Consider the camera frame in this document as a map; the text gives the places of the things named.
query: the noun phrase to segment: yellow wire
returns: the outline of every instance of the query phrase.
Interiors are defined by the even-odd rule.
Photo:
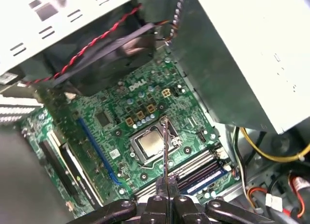
[[[249,137],[247,131],[245,130],[245,128],[240,128],[243,136],[245,137],[245,139],[248,141],[248,143],[256,150],[258,151],[261,155],[263,155],[265,158],[275,161],[275,162],[292,162],[292,161],[296,161],[299,160],[300,158],[303,158],[306,154],[308,154],[310,152],[310,144],[308,144],[306,146],[305,149],[303,149],[301,152],[299,152],[298,154],[294,155],[294,156],[287,156],[287,157],[278,157],[278,156],[273,156],[273,155],[269,155],[263,151],[261,151],[256,145],[255,143],[251,140],[251,138]]]

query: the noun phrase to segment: expansion slot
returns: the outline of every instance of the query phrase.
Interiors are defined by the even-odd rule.
[[[97,152],[98,156],[100,157],[101,161],[103,162],[105,168],[108,171],[108,175],[110,176],[111,180],[117,184],[117,185],[121,185],[121,182],[118,181],[111,165],[109,164],[107,158],[105,157],[104,153],[102,152],[102,150],[100,149],[100,146],[98,145],[98,143],[96,142],[95,138],[93,137],[91,131],[88,129],[87,125],[85,124],[83,118],[79,117],[77,119],[77,122],[82,126],[82,129],[84,130],[88,140],[90,141],[90,143],[92,144],[92,146],[94,147],[95,151]]]
[[[85,194],[87,200],[92,205],[92,207],[96,210],[100,207],[102,207],[102,204],[98,198],[98,196],[95,194],[92,186],[87,180],[87,177],[85,176],[82,167],[78,163],[77,159],[73,156],[72,152],[70,151],[67,144],[64,144],[60,147],[61,155],[66,161],[71,173],[73,174],[74,178],[76,179],[79,187]]]
[[[80,204],[81,201],[78,197],[78,192],[76,188],[72,185],[72,182],[68,175],[66,174],[64,168],[60,164],[57,156],[55,155],[54,151],[52,150],[51,146],[49,145],[48,141],[42,141],[39,143],[47,161],[52,165],[53,169],[55,170],[57,176],[61,180],[63,186],[67,190],[68,194],[72,196],[75,201]]]
[[[202,165],[206,165],[208,162],[214,160],[214,156],[212,152],[209,150],[204,151],[197,157],[193,158],[189,162],[183,164],[181,167],[173,170],[172,172],[169,173],[171,174],[177,174],[180,179],[186,177],[193,171],[195,171],[197,168],[201,167]],[[139,190],[138,192],[135,193],[135,197],[139,199],[140,197],[147,195],[147,194],[155,194],[156,193],[156,186],[155,182],[151,183],[147,187]]]

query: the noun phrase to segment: ram slot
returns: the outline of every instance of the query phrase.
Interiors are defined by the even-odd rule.
[[[227,171],[215,160],[207,167],[202,166],[180,180],[178,183],[180,192],[194,195],[226,174]]]
[[[177,174],[180,179],[184,178],[191,172],[195,171],[197,168],[201,167],[202,165],[207,164],[208,162],[212,161],[214,159],[213,154],[206,150],[200,155],[196,156],[192,160],[188,161],[187,163],[183,164],[182,166],[178,167],[177,169],[173,170],[169,173],[171,174]],[[139,199],[140,197],[148,194],[155,194],[156,193],[156,181],[148,185],[147,187],[137,191],[135,193],[135,197]]]

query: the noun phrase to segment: small chip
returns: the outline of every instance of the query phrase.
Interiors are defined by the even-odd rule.
[[[97,120],[99,121],[99,123],[101,124],[102,127],[107,126],[108,124],[110,124],[110,120],[108,118],[108,116],[105,114],[105,112],[100,112],[96,115]]]
[[[155,107],[153,104],[148,105],[146,108],[147,108],[147,111],[149,111],[149,113],[155,112]]]
[[[134,121],[132,120],[131,117],[129,117],[129,118],[126,119],[126,124],[127,124],[128,126],[132,126],[132,125],[134,124]]]
[[[154,100],[153,98],[150,99],[150,102],[151,102],[152,104],[156,105],[156,102],[155,102],[155,100]]]
[[[139,111],[136,114],[137,114],[137,117],[138,117],[139,120],[142,120],[143,118],[145,118],[145,115],[144,115],[144,113],[142,111]]]
[[[117,157],[119,157],[121,154],[120,152],[118,151],[118,149],[114,149],[112,151],[110,151],[110,156],[111,158],[114,160],[116,159]]]

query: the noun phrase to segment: black pcie slot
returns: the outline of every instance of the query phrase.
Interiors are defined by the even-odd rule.
[[[45,140],[39,142],[39,146],[44,152],[44,155],[48,163],[52,165],[54,171],[56,172],[57,176],[59,177],[60,181],[62,182],[68,194],[72,196],[78,204],[81,204],[80,198],[78,197],[78,191],[72,185],[70,178],[68,177],[68,175],[66,175],[64,168],[60,164],[57,156],[50,147],[48,141]]]
[[[196,169],[194,172],[190,173],[186,177],[182,178],[178,181],[179,189],[182,190],[192,183],[198,181],[200,178],[203,178],[204,176],[207,176],[211,174],[214,171],[217,171],[221,168],[217,160],[213,160],[208,165],[204,165],[198,169]]]
[[[78,186],[83,191],[89,203],[92,205],[92,207],[95,210],[101,208],[101,205],[98,203],[96,197],[94,196],[93,192],[89,188],[89,185],[84,179],[84,176],[81,175],[81,173],[78,171],[77,167],[75,166],[74,162],[72,161],[66,147],[60,147],[60,152],[61,152],[63,159],[67,163],[67,166],[70,169],[72,175],[77,180]]]

